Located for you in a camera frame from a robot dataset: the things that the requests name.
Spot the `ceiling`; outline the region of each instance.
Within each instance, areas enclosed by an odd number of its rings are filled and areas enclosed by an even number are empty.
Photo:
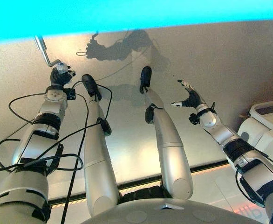
[[[188,93],[177,79],[190,82],[215,109],[223,123],[239,127],[240,113],[255,103],[273,100],[273,21],[216,23],[207,25],[156,28],[137,31],[99,33],[86,56],[92,34],[45,36],[51,60],[61,59],[76,71],[73,83],[91,74],[113,91],[108,121],[112,135],[106,138],[118,183],[160,173],[155,129],[144,121],[144,98],[138,91],[142,68],[152,67],[151,87],[164,101],[175,123],[190,166],[225,158],[218,145],[199,126],[189,123],[193,109],[171,108],[173,101]],[[8,103],[19,96],[41,93],[49,86],[51,68],[44,63],[32,39],[0,45],[0,140],[24,122],[8,110]],[[76,91],[87,96],[82,85]],[[105,112],[109,93],[101,90]],[[13,108],[32,119],[43,102],[42,96],[15,102]],[[85,104],[80,98],[68,102],[60,137],[84,126]],[[21,138],[24,128],[14,134]],[[82,134],[66,141],[64,153],[78,150]],[[16,143],[5,143],[0,158],[9,164]],[[64,159],[61,167],[72,167]],[[0,181],[6,176],[0,172]],[[55,171],[48,177],[50,198],[65,196],[71,172]],[[83,171],[79,171],[73,192],[84,191]]]

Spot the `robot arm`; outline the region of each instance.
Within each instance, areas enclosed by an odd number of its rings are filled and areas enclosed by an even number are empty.
[[[199,93],[186,81],[178,80],[189,92],[185,101],[174,102],[172,106],[194,107],[197,114],[191,114],[189,120],[200,124],[221,146],[224,153],[234,163],[240,173],[240,183],[251,201],[265,207],[266,213],[273,224],[273,164],[266,154],[261,153],[242,140],[231,128],[222,124],[214,110],[209,107]]]
[[[59,67],[52,70],[51,85],[40,112],[13,155],[13,164],[24,165],[13,170],[0,185],[0,223],[41,224],[49,219],[47,175],[58,167],[60,159],[56,156],[62,154],[63,147],[59,144],[42,154],[57,143],[67,100],[75,99],[74,90],[63,88],[74,75],[68,68],[67,71]],[[49,156],[54,158],[36,164],[40,157]]]

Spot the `blue light panel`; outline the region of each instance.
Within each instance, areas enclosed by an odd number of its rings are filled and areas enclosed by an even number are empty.
[[[0,41],[273,19],[273,0],[0,0]]]

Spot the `black foot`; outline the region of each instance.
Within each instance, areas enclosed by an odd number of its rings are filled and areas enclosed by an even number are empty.
[[[151,74],[152,74],[152,69],[149,66],[146,66],[143,68],[141,73],[141,86],[140,86],[141,94],[144,94],[144,87],[150,86]]]
[[[82,83],[84,84],[85,88],[88,91],[88,94],[92,96],[96,96],[96,100],[100,101],[101,100],[101,94],[97,88],[97,84],[94,80],[94,78],[91,75],[83,75],[82,76]]]

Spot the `silver robot limb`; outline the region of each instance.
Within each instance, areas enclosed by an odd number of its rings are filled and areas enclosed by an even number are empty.
[[[99,103],[90,97],[88,125],[104,119]],[[85,188],[88,209],[95,216],[115,207],[119,192],[112,168],[105,135],[100,125],[87,130],[84,154]]]
[[[153,122],[155,126],[163,185],[173,198],[188,199],[193,193],[193,183],[179,133],[160,97],[153,90],[144,93],[147,123]]]

